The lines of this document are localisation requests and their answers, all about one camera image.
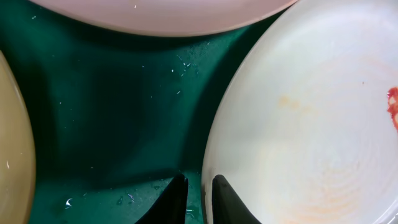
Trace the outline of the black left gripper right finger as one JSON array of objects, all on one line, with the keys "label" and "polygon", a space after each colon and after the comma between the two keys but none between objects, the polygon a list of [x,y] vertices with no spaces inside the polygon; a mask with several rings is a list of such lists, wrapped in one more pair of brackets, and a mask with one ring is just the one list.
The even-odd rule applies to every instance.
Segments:
[{"label": "black left gripper right finger", "polygon": [[261,224],[221,174],[212,180],[211,202],[214,224]]}]

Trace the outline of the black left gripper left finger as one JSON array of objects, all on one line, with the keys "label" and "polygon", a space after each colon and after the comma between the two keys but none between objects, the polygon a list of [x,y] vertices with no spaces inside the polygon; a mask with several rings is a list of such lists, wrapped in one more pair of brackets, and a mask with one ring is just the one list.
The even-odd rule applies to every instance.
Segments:
[{"label": "black left gripper left finger", "polygon": [[136,224],[184,224],[187,196],[188,179],[178,174]]}]

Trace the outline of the white plate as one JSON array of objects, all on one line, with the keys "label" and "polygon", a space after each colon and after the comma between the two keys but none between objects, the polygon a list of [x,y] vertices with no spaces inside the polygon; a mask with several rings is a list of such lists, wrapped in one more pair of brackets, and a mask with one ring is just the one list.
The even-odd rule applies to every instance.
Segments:
[{"label": "white plate", "polygon": [[203,219],[222,175],[261,223],[396,223],[396,0],[304,0],[261,36],[216,112]]},{"label": "white plate", "polygon": [[296,0],[32,0],[105,29],[156,37],[194,37],[248,26]]}]

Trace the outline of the yellow plate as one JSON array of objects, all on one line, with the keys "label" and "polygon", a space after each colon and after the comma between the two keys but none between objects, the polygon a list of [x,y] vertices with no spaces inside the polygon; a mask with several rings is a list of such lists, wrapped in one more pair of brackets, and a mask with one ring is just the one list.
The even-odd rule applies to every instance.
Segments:
[{"label": "yellow plate", "polygon": [[27,108],[1,55],[1,224],[25,224],[35,190],[35,146]]}]

